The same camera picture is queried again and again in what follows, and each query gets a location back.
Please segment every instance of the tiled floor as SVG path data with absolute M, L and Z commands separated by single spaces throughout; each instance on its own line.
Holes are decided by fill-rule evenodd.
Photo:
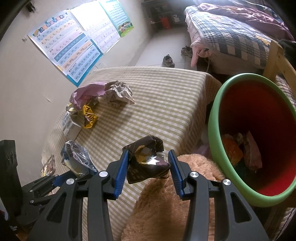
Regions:
M 191 58 L 181 55 L 181 49 L 185 45 L 190 46 L 190 43 L 186 27 L 155 33 L 136 66 L 162 66 L 163 57 L 169 54 L 175 63 L 175 68 L 196 70 L 196 67 L 190 67 Z

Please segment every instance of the bed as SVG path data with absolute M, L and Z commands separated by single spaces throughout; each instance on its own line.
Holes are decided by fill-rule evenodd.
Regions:
M 217 74 L 263 74 L 271 41 L 278 38 L 294 40 L 280 17 L 266 6 L 242 0 L 240 3 L 221 0 L 221 6 L 211 4 L 217 3 L 215 0 L 205 2 L 189 6 L 184 12 L 193 49 L 192 66 L 196 65 L 198 57 L 207 57 L 211 69 Z M 259 15 L 259 19 L 249 19 L 251 14 Z M 263 23 L 260 18 L 268 20 Z M 276 84 L 296 107 L 285 78 L 278 75 Z
M 177 155 L 192 153 L 205 124 L 206 106 L 216 96 L 221 83 L 211 75 L 192 70 L 163 67 L 117 67 L 92 72 L 82 83 L 124 81 L 133 91 L 135 104 L 114 108 L 99 103 L 93 109 L 98 120 L 93 128 L 83 129 L 75 142 L 84 146 L 96 166 L 105 170 L 119 160 L 122 147 L 147 135 L 163 140 L 165 155 L 174 149 Z M 48 136 L 42 163 L 54 154 L 56 174 L 68 171 L 61 164 L 65 138 L 61 113 Z M 114 240 L 120 240 L 135 202 L 146 181 L 124 185 L 116 201 L 109 201 Z M 87 240 L 87 202 L 83 204 L 83 238 Z
M 203 57 L 209 58 L 211 69 L 217 74 L 235 75 L 244 72 L 261 74 L 275 82 L 296 107 L 294 98 L 296 72 L 284 57 L 283 48 L 275 41 L 282 38 L 294 41 L 293 36 L 280 17 L 270 8 L 238 1 L 239 3 L 221 0 L 219 5 L 215 5 L 217 2 L 208 0 L 206 4 L 185 9 L 193 49 L 192 66 L 197 64 L 199 57 Z M 247 11 L 271 19 L 268 24 L 260 20 L 262 22 L 258 25 L 258 23 L 248 22 L 245 16 L 243 18 L 237 16 L 237 13 L 246 14 Z M 265 26 L 271 27 L 274 33 L 265 30 Z M 270 239 L 276 240 L 295 211 L 295 208 L 287 209 L 283 204 L 272 207 L 267 212 L 268 215 L 266 215 L 266 209 L 260 208 L 257 209 L 257 214 L 261 220 L 265 220 L 264 227 Z

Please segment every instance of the pink bedding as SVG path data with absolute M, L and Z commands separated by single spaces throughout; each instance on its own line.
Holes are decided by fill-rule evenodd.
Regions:
M 246 7 L 219 6 L 209 3 L 202 3 L 197 8 L 202 12 L 209 12 L 236 19 L 276 39 L 294 41 L 292 34 L 284 23 L 280 23 L 270 15 L 259 10 Z
M 188 26 L 188 32 L 190 34 L 191 47 L 193 51 L 191 67 L 194 67 L 197 64 L 198 57 L 209 58 L 212 56 L 212 51 L 208 50 L 206 44 L 203 43 L 198 30 L 192 23 L 191 18 L 187 12 L 185 21 Z

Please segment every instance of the green basin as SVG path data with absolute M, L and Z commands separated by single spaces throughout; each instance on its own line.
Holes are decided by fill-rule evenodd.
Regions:
M 295 189 L 295 120 L 295 109 L 285 94 L 260 75 L 236 75 L 218 91 L 208 124 L 212 157 L 251 205 L 276 205 Z M 247 131 L 259 147 L 263 167 L 244 182 L 225 153 L 221 135 Z

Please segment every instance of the wooden bed frame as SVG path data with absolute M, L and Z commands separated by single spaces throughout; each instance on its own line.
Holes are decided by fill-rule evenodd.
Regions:
M 296 71 L 284 56 L 283 48 L 276 41 L 272 40 L 263 76 L 275 82 L 276 75 L 279 72 L 284 75 L 296 98 Z

